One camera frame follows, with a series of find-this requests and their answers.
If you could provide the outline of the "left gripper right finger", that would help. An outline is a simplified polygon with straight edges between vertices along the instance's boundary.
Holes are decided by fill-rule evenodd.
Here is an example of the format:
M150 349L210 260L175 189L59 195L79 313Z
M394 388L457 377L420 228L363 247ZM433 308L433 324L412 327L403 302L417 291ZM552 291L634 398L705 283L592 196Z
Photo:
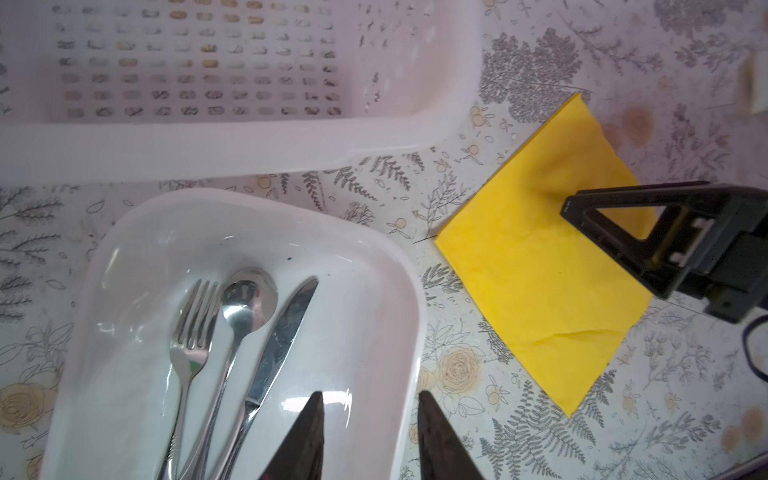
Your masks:
M418 447L424 480L483 480L434 396L418 395Z

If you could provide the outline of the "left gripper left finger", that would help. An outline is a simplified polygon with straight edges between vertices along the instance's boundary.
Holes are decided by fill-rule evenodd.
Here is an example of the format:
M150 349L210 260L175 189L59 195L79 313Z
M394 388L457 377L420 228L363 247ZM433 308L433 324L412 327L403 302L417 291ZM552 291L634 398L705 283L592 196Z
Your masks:
M315 391L260 479L320 479L324 457L324 420L323 394Z

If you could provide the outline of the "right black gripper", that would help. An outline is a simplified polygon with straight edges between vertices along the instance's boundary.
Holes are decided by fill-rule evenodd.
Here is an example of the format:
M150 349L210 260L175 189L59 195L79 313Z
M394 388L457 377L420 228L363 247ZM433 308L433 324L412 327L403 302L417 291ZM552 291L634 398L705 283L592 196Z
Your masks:
M658 297L738 323L767 296L767 193L706 181L580 190L562 217Z

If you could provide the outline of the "yellow paper napkin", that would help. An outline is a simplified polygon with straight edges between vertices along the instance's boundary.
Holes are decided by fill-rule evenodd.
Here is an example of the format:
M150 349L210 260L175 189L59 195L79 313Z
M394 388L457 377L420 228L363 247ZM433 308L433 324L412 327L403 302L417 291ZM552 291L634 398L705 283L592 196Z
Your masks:
M482 315L567 415L576 412L652 296L561 209L580 190L635 184L576 95L435 241Z

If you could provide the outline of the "silver fork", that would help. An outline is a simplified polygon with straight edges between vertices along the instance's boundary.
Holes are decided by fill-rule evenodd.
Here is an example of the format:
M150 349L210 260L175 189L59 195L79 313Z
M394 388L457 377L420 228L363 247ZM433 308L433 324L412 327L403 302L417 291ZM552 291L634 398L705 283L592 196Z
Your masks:
M178 478L189 390L210 354L220 293L218 282L198 280L187 293L174 325L169 358L180 383L180 393L157 479Z

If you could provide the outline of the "silver spoon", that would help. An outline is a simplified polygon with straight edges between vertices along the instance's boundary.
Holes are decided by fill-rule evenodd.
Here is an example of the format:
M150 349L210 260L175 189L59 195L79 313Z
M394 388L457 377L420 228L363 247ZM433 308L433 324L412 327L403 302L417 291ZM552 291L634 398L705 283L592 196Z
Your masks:
M260 268L242 268L227 281L220 296L218 315L232 329L233 340L218 383L215 402L207 411L180 479L203 478L215 421L237 351L246 336L259 330L273 317L277 302L277 287L272 277Z

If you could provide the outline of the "white perforated plastic basket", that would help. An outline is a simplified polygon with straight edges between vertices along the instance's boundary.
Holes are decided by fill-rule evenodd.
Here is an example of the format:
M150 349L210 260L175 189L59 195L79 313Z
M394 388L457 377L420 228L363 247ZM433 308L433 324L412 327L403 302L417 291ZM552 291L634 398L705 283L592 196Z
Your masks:
M476 1L5 1L5 186L335 168L451 135Z

